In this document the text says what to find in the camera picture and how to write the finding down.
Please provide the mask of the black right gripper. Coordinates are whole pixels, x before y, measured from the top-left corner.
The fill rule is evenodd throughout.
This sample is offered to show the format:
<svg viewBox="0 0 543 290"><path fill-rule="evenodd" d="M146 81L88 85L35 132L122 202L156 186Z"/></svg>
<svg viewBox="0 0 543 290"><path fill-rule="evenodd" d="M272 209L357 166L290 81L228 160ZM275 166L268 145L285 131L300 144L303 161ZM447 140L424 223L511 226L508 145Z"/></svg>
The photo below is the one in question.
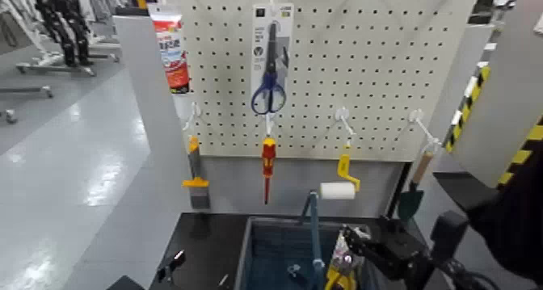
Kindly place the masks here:
<svg viewBox="0 0 543 290"><path fill-rule="evenodd" d="M409 233L400 220L380 216L372 228L372 237L348 225L343 225L342 231L349 250L359 257L369 259L388 279L430 279L429 249Z"/></svg>

